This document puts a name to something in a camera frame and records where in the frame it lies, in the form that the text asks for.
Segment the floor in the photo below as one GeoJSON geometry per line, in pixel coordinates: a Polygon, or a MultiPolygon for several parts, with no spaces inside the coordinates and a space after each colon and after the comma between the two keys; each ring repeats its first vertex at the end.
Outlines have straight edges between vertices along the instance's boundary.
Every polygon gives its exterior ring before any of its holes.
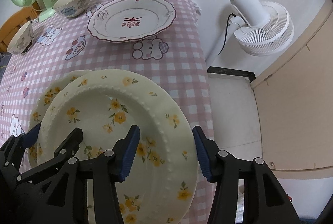
{"type": "Polygon", "coordinates": [[[245,77],[208,74],[214,140],[236,158],[262,157],[257,104],[245,77]]]}

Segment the plate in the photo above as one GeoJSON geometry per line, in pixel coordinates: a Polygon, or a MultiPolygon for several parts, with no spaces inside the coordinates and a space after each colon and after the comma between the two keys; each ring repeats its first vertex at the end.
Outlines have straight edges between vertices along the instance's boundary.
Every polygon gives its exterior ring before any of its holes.
{"type": "MultiPolygon", "coordinates": [[[[65,88],[69,83],[74,81],[76,78],[87,74],[89,70],[83,71],[72,71],[67,76],[57,79],[51,83],[50,86],[42,93],[42,95],[37,100],[37,104],[30,114],[30,122],[29,122],[29,130],[31,130],[34,126],[36,126],[42,119],[46,113],[46,110],[51,105],[54,97],[61,92],[63,88],[65,88]]],[[[37,146],[35,144],[29,149],[28,160],[32,168],[37,166],[37,146]]]]}
{"type": "Polygon", "coordinates": [[[91,17],[92,36],[110,42],[128,42],[154,36],[167,29],[176,10],[165,0],[114,0],[91,17]]]}
{"type": "MultiPolygon", "coordinates": [[[[150,79],[125,70],[90,72],[58,93],[42,120],[38,164],[75,128],[83,130],[80,160],[112,149],[130,126],[140,143],[126,180],[116,184],[125,224],[178,223],[196,188],[198,161],[191,128],[177,103],[150,79]]],[[[90,223],[93,192],[88,185],[90,223]]]]}

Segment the gingham tablecloth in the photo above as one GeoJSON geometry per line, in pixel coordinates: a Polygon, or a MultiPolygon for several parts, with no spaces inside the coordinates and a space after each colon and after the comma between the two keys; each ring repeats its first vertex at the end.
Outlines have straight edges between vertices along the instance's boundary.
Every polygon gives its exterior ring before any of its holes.
{"type": "MultiPolygon", "coordinates": [[[[28,131],[30,113],[51,82],[74,70],[107,68],[150,78],[177,102],[191,127],[200,125],[206,136],[213,138],[207,71],[191,0],[167,0],[176,9],[173,25],[142,44],[114,44],[91,36],[89,17],[110,1],[91,0],[87,13],[75,19],[54,14],[33,25],[34,45],[27,54],[12,56],[0,84],[1,144],[11,134],[28,131]]],[[[21,171],[30,168],[27,152],[21,166],[21,171]]],[[[198,176],[183,224],[206,224],[208,220],[213,188],[201,174],[198,176]]]]}

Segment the wooden chair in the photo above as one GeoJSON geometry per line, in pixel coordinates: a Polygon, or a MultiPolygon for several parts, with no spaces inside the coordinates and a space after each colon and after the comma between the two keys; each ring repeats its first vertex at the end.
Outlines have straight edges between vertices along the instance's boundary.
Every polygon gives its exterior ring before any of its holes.
{"type": "Polygon", "coordinates": [[[6,52],[7,47],[18,30],[29,20],[38,17],[40,10],[37,2],[33,7],[24,7],[22,10],[14,13],[0,28],[0,52],[6,52]]]}

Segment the table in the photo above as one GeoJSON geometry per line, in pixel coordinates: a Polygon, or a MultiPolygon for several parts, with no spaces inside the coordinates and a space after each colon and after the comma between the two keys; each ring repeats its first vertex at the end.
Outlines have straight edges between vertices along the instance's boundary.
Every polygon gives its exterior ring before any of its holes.
{"type": "MultiPolygon", "coordinates": [[[[34,45],[25,55],[12,56],[0,84],[0,143],[29,129],[30,113],[39,96],[56,79],[74,70],[124,69],[150,78],[180,106],[191,127],[200,125],[213,138],[209,85],[204,54],[191,0],[167,0],[176,9],[171,27],[142,41],[153,43],[151,56],[138,52],[135,42],[114,44],[91,36],[89,17],[112,0],[91,0],[86,13],[75,19],[55,14],[34,23],[34,45]]],[[[21,170],[30,168],[27,151],[21,170]]],[[[206,224],[213,187],[198,174],[198,186],[182,224],[206,224]]]]}

